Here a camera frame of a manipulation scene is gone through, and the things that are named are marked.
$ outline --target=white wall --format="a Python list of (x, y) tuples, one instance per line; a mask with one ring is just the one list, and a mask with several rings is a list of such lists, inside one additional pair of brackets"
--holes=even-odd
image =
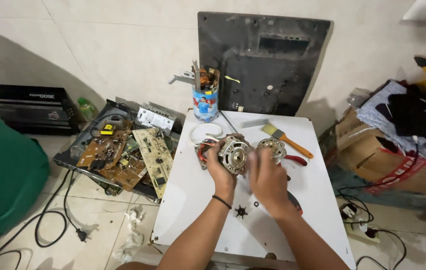
[(414, 0), (0, 0), (0, 83), (65, 87), (95, 103), (116, 96), (179, 112), (187, 84), (167, 80), (198, 58), (197, 12), (334, 22), (316, 83), (298, 116), (317, 134), (355, 87), (422, 75), (426, 27), (400, 22)]

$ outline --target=green bottle cap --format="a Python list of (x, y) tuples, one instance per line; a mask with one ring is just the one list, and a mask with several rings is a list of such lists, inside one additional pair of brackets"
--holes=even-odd
[(86, 104), (86, 99), (84, 99), (84, 98), (82, 98), (82, 97), (80, 97), (80, 98), (78, 98), (78, 104), (79, 105), (85, 105)]

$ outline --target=forearm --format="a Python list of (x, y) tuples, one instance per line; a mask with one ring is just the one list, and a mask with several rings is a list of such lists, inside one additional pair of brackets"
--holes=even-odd
[(347, 270), (343, 260), (303, 220), (294, 206), (271, 213), (286, 236), (301, 270)]
[[(230, 205), (233, 202), (232, 194), (218, 196)], [(228, 212), (226, 205), (211, 199), (200, 216), (171, 244), (157, 269), (205, 269), (213, 255)]]

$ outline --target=hand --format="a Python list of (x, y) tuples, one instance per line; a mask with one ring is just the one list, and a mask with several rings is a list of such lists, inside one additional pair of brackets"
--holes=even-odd
[(223, 199), (229, 205), (233, 204), (234, 187), (236, 187), (236, 175), (229, 173), (218, 161), (218, 152), (224, 145), (225, 138), (222, 138), (215, 146), (206, 152), (208, 159), (206, 165), (208, 172), (215, 184), (215, 195)]
[(249, 186), (271, 216), (291, 204), (288, 200), (286, 170), (277, 166), (270, 148), (258, 148), (248, 155)]

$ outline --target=car amplifier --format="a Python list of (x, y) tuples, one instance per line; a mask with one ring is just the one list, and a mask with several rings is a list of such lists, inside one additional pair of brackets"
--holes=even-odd
[(79, 110), (64, 88), (0, 84), (0, 118), (20, 133), (80, 132)]

